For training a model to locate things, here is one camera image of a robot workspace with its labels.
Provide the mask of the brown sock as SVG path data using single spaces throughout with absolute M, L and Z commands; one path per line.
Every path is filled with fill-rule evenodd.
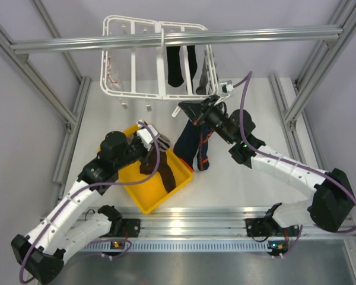
M 153 150 L 154 150 L 154 168 L 155 168 L 155 165 L 157 163 L 157 152 L 156 149 L 153 148 Z M 139 167 L 139 171 L 142 174 L 150 175 L 152 174 L 154 168 L 142 167 L 142 163 L 141 163 Z M 166 190 L 167 193 L 170 193 L 172 190 L 176 188 L 176 180 L 174 178 L 174 174 L 173 171 L 171 170 L 171 167 L 168 165 L 166 152 L 163 151 L 160 152 L 160 163 L 157 172 L 161 177 L 162 183 L 164 185 L 164 189 Z

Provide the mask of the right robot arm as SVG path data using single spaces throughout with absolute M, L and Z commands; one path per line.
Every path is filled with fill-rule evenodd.
M 275 177 L 301 192 L 304 201 L 274 204 L 260 226 L 270 236 L 280 235 L 286 228 L 313 224 L 320 229 L 341 233 L 341 226 L 354 207 L 354 194 L 347 175 L 314 169 L 274 151 L 252 132 L 256 125 L 246 110 L 228 115 L 216 105 L 218 96 L 178 104 L 194 125 L 206 124 L 232 146 L 233 160 L 252 170 Z

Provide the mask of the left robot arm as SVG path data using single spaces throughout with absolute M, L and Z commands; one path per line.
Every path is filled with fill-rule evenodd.
M 161 154 L 170 146 L 169 139 L 152 125 L 142 124 L 131 137 L 120 131 L 108 133 L 96 157 L 83 167 L 57 206 L 33 230 L 26 235 L 16 235 L 11 241 L 15 259 L 21 266 L 20 283 L 37 280 L 48 284 L 90 242 L 101 236 L 119 234 L 122 215 L 109 205 L 101 207 L 78 227 L 73 225 L 111 186 L 120 185 L 120 170 L 137 161 L 145 162 L 156 154 L 152 172 L 139 183 L 150 180 L 160 166 Z

